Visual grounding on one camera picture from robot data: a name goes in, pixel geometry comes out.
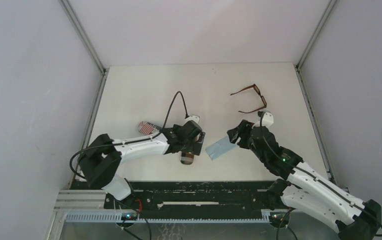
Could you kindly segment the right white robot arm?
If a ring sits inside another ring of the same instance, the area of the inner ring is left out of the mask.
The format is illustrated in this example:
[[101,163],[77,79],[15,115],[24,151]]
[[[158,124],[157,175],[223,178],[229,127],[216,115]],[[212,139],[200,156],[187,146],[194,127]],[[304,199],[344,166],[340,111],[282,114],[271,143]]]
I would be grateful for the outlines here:
[[318,174],[301,156],[278,144],[266,126],[247,120],[227,131],[230,143],[252,151],[278,177],[271,190],[281,202],[322,222],[341,240],[382,236],[382,207],[364,201]]

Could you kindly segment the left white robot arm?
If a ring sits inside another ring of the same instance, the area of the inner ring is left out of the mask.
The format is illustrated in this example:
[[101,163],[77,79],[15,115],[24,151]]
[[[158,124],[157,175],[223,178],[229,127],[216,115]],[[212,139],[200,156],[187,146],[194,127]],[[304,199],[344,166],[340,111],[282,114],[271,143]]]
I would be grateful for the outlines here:
[[205,132],[190,119],[184,125],[173,125],[160,131],[130,140],[99,135],[89,147],[76,154],[82,177],[91,189],[103,190],[116,200],[133,193],[129,182],[117,174],[122,163],[149,156],[176,153],[200,155]]

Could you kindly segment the brown striped glasses case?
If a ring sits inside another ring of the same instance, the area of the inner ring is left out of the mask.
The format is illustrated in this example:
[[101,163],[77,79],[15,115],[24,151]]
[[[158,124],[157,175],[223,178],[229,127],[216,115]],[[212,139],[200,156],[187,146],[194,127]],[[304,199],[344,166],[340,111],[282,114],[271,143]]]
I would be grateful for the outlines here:
[[190,152],[182,152],[180,157],[180,162],[183,165],[191,165],[194,162],[195,155]]

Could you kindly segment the flag print glasses case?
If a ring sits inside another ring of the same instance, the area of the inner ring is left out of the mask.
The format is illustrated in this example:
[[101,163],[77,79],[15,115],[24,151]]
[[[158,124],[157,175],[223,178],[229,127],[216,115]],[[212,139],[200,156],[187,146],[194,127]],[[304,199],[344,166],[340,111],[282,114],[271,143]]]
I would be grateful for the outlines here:
[[137,126],[138,132],[145,136],[157,133],[160,129],[160,126],[148,121],[141,121]]

